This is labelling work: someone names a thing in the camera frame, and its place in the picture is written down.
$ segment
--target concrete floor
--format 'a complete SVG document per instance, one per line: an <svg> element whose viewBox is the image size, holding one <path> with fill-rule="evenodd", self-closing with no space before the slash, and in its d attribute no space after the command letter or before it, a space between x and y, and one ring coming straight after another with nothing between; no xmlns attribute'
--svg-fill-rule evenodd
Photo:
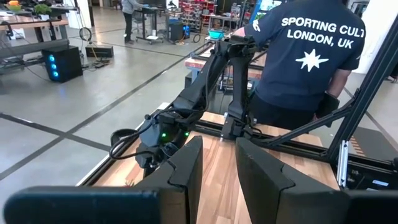
<svg viewBox="0 0 398 224"><path fill-rule="evenodd" d="M48 82L36 65L0 76L0 210L8 196L33 185L75 185L107 155L109 137L119 128L135 128L146 113L172 101L184 86L183 61L203 42L133 46L123 42L121 11L94 10L93 40L114 46L111 65L59 84ZM27 41L34 42L32 30ZM68 29L71 45L81 47L77 30ZM12 44L24 44L24 40ZM359 87L364 75L352 74L342 103ZM395 116L398 85L383 83L360 126L382 132L391 144L398 140ZM327 147L340 122L319 128Z"/></svg>

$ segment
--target table leg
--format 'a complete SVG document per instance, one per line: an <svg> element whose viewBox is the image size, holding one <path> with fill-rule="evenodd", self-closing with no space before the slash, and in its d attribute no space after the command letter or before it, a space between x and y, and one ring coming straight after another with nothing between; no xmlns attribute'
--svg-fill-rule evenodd
<svg viewBox="0 0 398 224"><path fill-rule="evenodd" d="M68 39L68 33L67 33L67 28L65 25L60 26L60 33L61 33L61 38L62 39Z"/></svg>
<svg viewBox="0 0 398 224"><path fill-rule="evenodd" d="M142 38L146 39L145 36L146 30L145 30L145 14L144 11L142 12Z"/></svg>
<svg viewBox="0 0 398 224"><path fill-rule="evenodd" d="M50 23L49 31L50 31L51 40L56 40L57 36L55 35L55 29L54 29L54 26L51 23Z"/></svg>
<svg viewBox="0 0 398 224"><path fill-rule="evenodd" d="M169 20L170 20L170 15L168 13L165 13L165 20L166 20L166 41L169 41Z"/></svg>
<svg viewBox="0 0 398 224"><path fill-rule="evenodd" d="M44 42L43 33L41 27L35 27L35 34L38 42Z"/></svg>
<svg viewBox="0 0 398 224"><path fill-rule="evenodd" d="M156 30L155 36L157 36L157 20L156 20L156 17L157 17L157 14L156 14L156 11L155 11L155 13L154 13L154 30Z"/></svg>

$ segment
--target desk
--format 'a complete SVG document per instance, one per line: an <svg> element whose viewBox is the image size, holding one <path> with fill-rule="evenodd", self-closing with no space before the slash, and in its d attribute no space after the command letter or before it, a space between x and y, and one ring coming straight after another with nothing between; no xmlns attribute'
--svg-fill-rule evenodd
<svg viewBox="0 0 398 224"><path fill-rule="evenodd" d="M214 48L214 45L211 45L206 51L204 51L202 54L200 54L199 56L201 57L210 57L210 50L212 50ZM253 58L256 58L260 53L256 52L254 54ZM264 54L263 56L259 57L256 61L252 62L251 65L258 65L258 66L264 66L266 64L266 58L267 55ZM192 81L194 81L196 79L196 77L198 76L198 73L200 72L200 70L203 68L203 66L205 66L206 61L205 60L201 60L201 59L194 59L194 58L188 58L185 60L185 66L192 71ZM233 74L233 69L232 68L226 68L225 69L227 72L227 75L232 75ZM258 82L258 80L260 80L261 78L261 74L262 74L262 70L258 70L258 69L253 69L253 68L249 68L248 70L248 79L250 81L253 82Z"/></svg>
<svg viewBox="0 0 398 224"><path fill-rule="evenodd" d="M210 17L210 19L209 19L209 29L212 29L213 28L213 20L214 19L219 19L219 20L221 20L222 22L222 25L221 25L221 30L222 31L224 31L224 24L225 24L225 21L228 21L229 22L229 30L228 30L228 33L230 33L231 32L231 26L232 26L232 22L239 22L239 18L236 18L236 17L230 17L230 16L217 16L217 15L209 15L209 17Z"/></svg>
<svg viewBox="0 0 398 224"><path fill-rule="evenodd" d="M26 29L26 28L34 28L36 33L36 38L39 42L43 42L43 34L41 31L41 27L49 27L50 23L47 21L42 21L40 19L34 19L33 17L23 17L23 16L2 16L0 17L1 21L6 21L10 23L11 29ZM61 37L63 39L68 38L66 25L68 25L67 20L54 20L52 21L53 26L59 26ZM0 31L8 30L6 25L0 25Z"/></svg>
<svg viewBox="0 0 398 224"><path fill-rule="evenodd" d="M157 36L157 34L152 35L153 30L155 30L157 32L157 11L161 11L163 9L159 9L156 7L143 7L142 9L137 9L137 12L140 12L142 14L142 37L137 36L136 37L136 41L138 41L138 39L141 40L146 40L148 41L150 44L153 43L153 41L160 39L163 42L162 38L159 38ZM151 28L150 28L150 35L146 37L146 32L145 32L145 15L152 15L151 16Z"/></svg>
<svg viewBox="0 0 398 224"><path fill-rule="evenodd" d="M159 108L165 108L167 105L167 103L164 103ZM224 123L224 117L213 113L205 113L202 119L214 123ZM287 130L284 129L265 125L256 127L260 128L263 133L275 136L287 132ZM234 142L220 141L220 138L194 132L191 133L187 141L195 135L202 135L203 137L203 180L197 223L251 223L246 202L244 201L243 193L240 188L238 172L236 170ZM320 139L309 134L303 134L297 137L296 141L321 146ZM134 152L138 145L139 140L137 140L124 154ZM270 153L300 172L334 189L338 189L335 176L329 164L281 152L270 151ZM98 164L91 173L96 172L100 164ZM94 185L131 185L132 183L138 183L142 180L142 175L143 170L139 168L135 158L116 161L103 173Z"/></svg>
<svg viewBox="0 0 398 224"><path fill-rule="evenodd" d="M33 17L23 17L23 16L1 16L1 22L8 22L11 29L26 29L33 28L35 30L36 38L39 43L25 44L21 46L11 47L11 43L9 42L9 38L6 35L6 31L9 29L7 25L0 25L0 58L8 58L15 57L25 54L30 54L34 52L41 51L42 49L58 47L62 45L68 45L68 35L66 30L66 25L68 25L68 21L66 20L55 20L52 21L52 25L59 26L62 40L56 40L55 31L50 23L47 21L42 21L40 19L34 19ZM50 36L51 40L55 41L47 41L44 42L42 27L50 26ZM23 68L25 66L34 65L37 63L41 63L42 61L39 59L31 60L29 62L22 62L22 57L18 58L15 61L9 60L7 66L4 66L0 69L0 72L5 72L6 70L12 70L15 68Z"/></svg>

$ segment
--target wooden tabletop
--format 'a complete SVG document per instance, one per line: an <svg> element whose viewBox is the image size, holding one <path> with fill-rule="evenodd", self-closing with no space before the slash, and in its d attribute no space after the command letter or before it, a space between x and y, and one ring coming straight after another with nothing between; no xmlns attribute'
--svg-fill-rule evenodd
<svg viewBox="0 0 398 224"><path fill-rule="evenodd" d="M205 52L203 52L199 56L210 57L210 50L212 50L213 48L214 48L214 45L209 47L209 49L207 49ZM254 58L257 57L259 54L260 54L260 52L256 52L254 54ZM255 62L252 62L251 65L264 66L266 64L266 58L267 58L267 54L264 54L263 56L259 57ZM200 60L200 59L188 58L188 59L185 60L185 66L186 67L190 67L190 68L202 69L203 66L205 66L205 63L206 63L205 60ZM227 68L226 70L227 70L227 72L229 71L230 75L233 74L232 67L231 68ZM262 70L253 69L253 68L249 68L249 70L248 70L248 77L249 78L260 79L261 78L261 74L262 74Z"/></svg>
<svg viewBox="0 0 398 224"><path fill-rule="evenodd" d="M224 117L218 114L205 113L203 120L223 124ZM288 130L266 125L258 125L263 133L280 135ZM195 135L203 138L203 179L198 209L197 223L250 224L249 212L240 188L233 141L222 141L220 138L192 132L189 141ZM318 137L303 134L295 139L321 146ZM137 140L124 154L133 153L140 141ZM270 154L284 163L314 179L338 189L338 185L329 164L313 161L282 152L269 151ZM143 170L134 158L116 161L95 183L95 186L124 186L138 183L142 180Z"/></svg>
<svg viewBox="0 0 398 224"><path fill-rule="evenodd" d="M0 21L7 21L10 23L13 29L25 29L25 28L35 28L35 27L47 27L50 25L49 22L42 21L40 19L34 19L33 17L25 16L0 16ZM68 25L67 20L58 20L52 22L53 26ZM6 25L0 25L0 30L7 30Z"/></svg>

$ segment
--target office chair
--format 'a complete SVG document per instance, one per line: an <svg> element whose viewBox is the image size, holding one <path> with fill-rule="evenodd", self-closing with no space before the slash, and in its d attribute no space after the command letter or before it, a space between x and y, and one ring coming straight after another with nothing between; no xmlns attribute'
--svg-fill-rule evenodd
<svg viewBox="0 0 398 224"><path fill-rule="evenodd" d="M131 30L131 33L133 33L136 30L137 33L139 34L139 29L140 29L139 26L142 24L142 13L134 11L132 13L132 21L136 24L136 27Z"/></svg>

